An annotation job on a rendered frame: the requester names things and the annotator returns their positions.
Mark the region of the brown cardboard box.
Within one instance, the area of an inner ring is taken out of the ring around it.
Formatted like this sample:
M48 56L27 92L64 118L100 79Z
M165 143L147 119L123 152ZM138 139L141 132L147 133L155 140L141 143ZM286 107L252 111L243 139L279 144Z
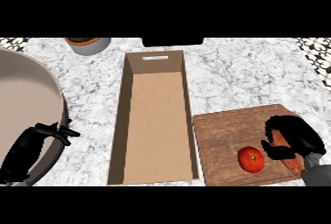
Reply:
M107 183L152 184L197 177L183 51L128 52Z

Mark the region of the brown wooden cutting board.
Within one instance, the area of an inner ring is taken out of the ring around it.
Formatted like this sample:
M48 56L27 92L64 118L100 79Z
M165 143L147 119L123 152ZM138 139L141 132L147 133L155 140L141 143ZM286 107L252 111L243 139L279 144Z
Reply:
M262 186L299 179L279 160L264 153L264 122L271 116L295 116L280 104L234 109L191 117L206 186ZM246 172L237 162L237 150L252 146L262 153L262 170Z

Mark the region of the black appliance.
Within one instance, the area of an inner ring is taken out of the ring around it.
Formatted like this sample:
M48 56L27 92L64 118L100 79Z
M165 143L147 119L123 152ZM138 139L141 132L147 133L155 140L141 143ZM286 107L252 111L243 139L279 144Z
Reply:
M202 38L143 38L144 47L153 46L191 46L202 43Z

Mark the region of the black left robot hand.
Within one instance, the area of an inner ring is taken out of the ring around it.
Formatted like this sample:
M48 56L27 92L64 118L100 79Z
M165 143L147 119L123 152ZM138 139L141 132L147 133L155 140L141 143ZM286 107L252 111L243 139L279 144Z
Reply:
M64 125L57 128L56 122L51 125L38 122L33 127L26 128L4 156L0 167L0 185L22 182L29 178L27 170L38 160L44 140L48 137L53 137L64 146L69 146L67 137L78 136L79 133Z

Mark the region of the red tomato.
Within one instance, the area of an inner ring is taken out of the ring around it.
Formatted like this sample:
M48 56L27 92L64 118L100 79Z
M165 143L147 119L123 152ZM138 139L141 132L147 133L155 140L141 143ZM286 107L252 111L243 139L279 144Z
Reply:
M246 172L259 172L264 168L264 156L261 152L251 146L242 147L237 150L237 163Z

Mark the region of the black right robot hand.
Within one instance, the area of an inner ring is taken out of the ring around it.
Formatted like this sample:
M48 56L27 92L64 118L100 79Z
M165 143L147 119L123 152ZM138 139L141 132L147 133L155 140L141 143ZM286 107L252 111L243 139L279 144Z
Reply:
M326 154L323 141L305 121L292 115L274 115L264 122L267 140L262 150L271 160L302 158L310 153Z

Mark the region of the orange sweet potato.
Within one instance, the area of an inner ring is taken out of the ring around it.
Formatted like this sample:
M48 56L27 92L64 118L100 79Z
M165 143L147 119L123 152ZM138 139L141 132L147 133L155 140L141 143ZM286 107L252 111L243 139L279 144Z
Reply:
M273 146L289 146L280 132L273 129L271 134L273 134ZM282 163L283 163L286 169L292 172L292 174L299 176L302 166L301 166L298 155L293 155L292 159L282 159Z

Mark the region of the green plant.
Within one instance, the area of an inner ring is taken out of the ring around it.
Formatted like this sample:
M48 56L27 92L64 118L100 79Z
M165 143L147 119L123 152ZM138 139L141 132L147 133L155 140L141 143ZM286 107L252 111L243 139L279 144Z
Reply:
M82 42L88 42L92 39L97 38L66 38L72 43L82 43Z

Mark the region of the grey plant pot orange rim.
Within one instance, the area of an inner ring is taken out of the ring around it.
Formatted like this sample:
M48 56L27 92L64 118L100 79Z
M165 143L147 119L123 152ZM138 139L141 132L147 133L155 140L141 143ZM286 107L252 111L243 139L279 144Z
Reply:
M82 43L72 43L67 38L64 38L64 41L78 55L90 56L100 53L107 48L110 38L97 38Z

